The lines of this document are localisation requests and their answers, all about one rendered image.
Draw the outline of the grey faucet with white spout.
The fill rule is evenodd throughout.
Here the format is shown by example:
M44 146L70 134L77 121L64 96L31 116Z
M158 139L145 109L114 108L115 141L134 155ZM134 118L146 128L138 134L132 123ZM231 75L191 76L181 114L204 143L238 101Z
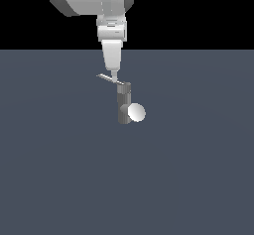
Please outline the grey faucet with white spout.
M129 124L130 122L141 122L145 119L145 108L139 103L131 101L131 83L123 82L117 84L118 122Z

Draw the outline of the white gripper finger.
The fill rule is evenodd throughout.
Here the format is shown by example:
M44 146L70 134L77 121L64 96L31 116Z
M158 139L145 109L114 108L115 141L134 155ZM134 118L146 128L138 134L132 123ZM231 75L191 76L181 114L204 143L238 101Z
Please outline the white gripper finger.
M120 70L122 41L103 40L101 44L105 67L111 72L112 81L116 82L118 80L117 72Z

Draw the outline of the thin grey faucet handle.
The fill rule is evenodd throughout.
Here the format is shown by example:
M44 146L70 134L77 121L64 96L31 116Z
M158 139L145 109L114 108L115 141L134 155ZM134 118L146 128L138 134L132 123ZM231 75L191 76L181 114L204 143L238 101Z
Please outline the thin grey faucet handle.
M111 76L108 76L108 75L106 75L104 73L98 74L97 77L105 79L105 80L107 80L109 82L112 82L112 83L116 83L116 84L120 84L120 85L124 85L125 84L125 82L123 82L123 81L119 81L119 80L114 81Z

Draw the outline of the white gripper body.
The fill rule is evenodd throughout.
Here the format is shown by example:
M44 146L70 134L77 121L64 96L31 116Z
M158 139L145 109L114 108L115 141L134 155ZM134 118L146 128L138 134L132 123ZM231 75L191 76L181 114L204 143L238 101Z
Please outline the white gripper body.
M96 19L98 41L121 40L127 41L127 21L125 15L98 15Z

